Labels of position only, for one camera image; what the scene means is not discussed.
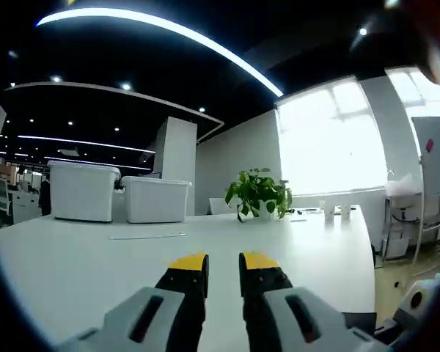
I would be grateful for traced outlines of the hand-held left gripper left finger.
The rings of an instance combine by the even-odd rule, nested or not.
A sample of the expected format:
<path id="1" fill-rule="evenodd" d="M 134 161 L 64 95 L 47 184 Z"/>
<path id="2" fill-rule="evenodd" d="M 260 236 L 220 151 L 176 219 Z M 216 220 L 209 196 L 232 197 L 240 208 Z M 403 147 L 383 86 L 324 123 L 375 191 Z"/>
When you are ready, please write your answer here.
<path id="1" fill-rule="evenodd" d="M 196 351 L 205 321 L 209 256 L 174 261 L 155 287 L 143 287 L 109 310 L 101 328 L 58 345 L 57 351 Z"/>

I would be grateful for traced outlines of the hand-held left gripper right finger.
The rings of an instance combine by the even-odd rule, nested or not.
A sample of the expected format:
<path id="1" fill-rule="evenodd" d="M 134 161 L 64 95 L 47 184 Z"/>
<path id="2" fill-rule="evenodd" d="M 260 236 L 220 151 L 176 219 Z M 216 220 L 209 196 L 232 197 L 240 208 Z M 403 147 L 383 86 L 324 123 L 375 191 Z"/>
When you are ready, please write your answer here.
<path id="1" fill-rule="evenodd" d="M 385 351 L 386 346 L 304 287 L 265 254 L 241 252 L 243 320 L 251 351 Z"/>

